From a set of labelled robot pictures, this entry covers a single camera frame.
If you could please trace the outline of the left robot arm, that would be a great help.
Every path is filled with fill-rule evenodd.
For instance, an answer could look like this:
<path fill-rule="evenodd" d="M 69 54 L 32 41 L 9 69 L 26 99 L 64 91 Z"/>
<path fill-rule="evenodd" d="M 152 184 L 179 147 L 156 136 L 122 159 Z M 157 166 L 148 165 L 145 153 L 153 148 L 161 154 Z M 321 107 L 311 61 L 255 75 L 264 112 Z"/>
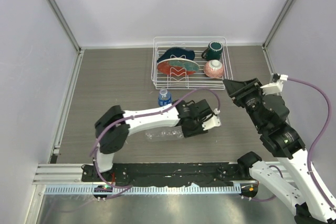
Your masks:
<path fill-rule="evenodd" d="M 94 146 L 97 151 L 93 151 L 97 164 L 93 170 L 94 176 L 102 182 L 111 177 L 114 154 L 123 148 L 128 136 L 155 128 L 177 126 L 182 129 L 185 138 L 205 134 L 221 125 L 217 112 L 217 109 L 210 108 L 205 99 L 197 103 L 181 100 L 141 111 L 112 106 L 94 125 L 99 141 Z"/>

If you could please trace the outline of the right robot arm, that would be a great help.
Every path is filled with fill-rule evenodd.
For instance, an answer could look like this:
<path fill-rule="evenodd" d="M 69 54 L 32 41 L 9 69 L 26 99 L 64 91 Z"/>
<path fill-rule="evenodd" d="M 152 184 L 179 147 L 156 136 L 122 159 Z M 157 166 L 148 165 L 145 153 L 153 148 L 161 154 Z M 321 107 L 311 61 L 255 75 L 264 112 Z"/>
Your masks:
<path fill-rule="evenodd" d="M 240 157 L 237 173 L 242 179 L 253 178 L 264 184 L 292 212 L 296 223 L 335 223 L 335 196 L 312 163 L 298 132 L 287 122 L 289 109 L 279 93 L 292 78 L 273 74 L 263 85 L 257 78 L 247 81 L 223 81 L 233 103 L 244 108 L 253 122 L 263 146 L 286 169 L 296 184 L 292 186 L 254 152 Z"/>

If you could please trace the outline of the clear unlabelled plastic bottle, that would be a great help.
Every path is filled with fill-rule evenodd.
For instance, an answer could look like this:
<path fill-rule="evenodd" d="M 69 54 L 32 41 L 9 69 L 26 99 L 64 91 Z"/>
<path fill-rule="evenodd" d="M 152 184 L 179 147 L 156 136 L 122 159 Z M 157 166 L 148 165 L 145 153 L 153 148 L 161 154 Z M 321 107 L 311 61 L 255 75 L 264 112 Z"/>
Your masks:
<path fill-rule="evenodd" d="M 181 126 L 157 127 L 145 131 L 145 137 L 149 142 L 178 141 L 184 138 Z"/>

